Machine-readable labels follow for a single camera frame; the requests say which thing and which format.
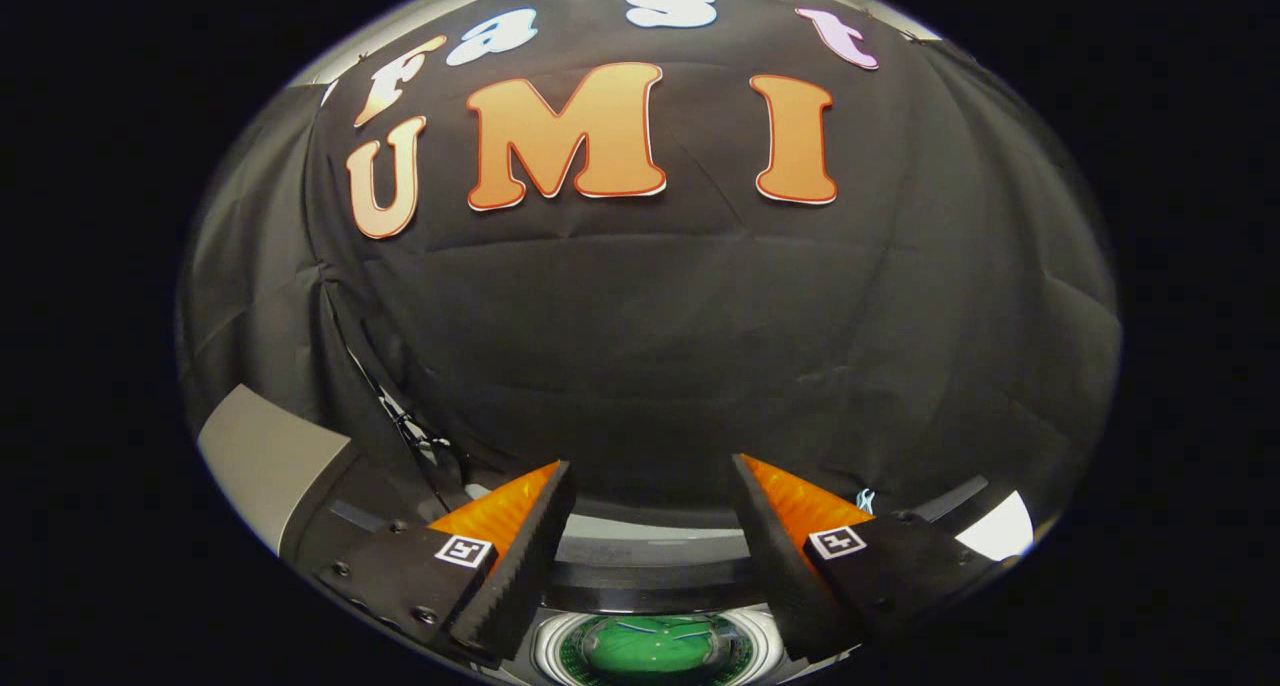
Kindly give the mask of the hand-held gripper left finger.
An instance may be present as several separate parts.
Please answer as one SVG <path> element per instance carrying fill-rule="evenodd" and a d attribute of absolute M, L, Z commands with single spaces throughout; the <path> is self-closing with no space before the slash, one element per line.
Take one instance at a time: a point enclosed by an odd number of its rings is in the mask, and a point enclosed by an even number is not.
<path fill-rule="evenodd" d="M 425 523 L 396 520 L 314 577 L 356 613 L 451 660 L 512 660 L 541 604 L 576 500 L 554 461 Z"/>

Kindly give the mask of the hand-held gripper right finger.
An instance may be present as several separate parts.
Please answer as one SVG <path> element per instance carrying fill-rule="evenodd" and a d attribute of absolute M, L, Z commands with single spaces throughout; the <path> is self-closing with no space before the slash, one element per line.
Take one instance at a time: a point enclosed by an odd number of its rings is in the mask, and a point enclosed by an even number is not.
<path fill-rule="evenodd" d="M 986 477 L 874 514 L 758 458 L 730 463 L 751 567 L 794 658 L 914 630 L 1016 562 L 1016 494 Z"/>

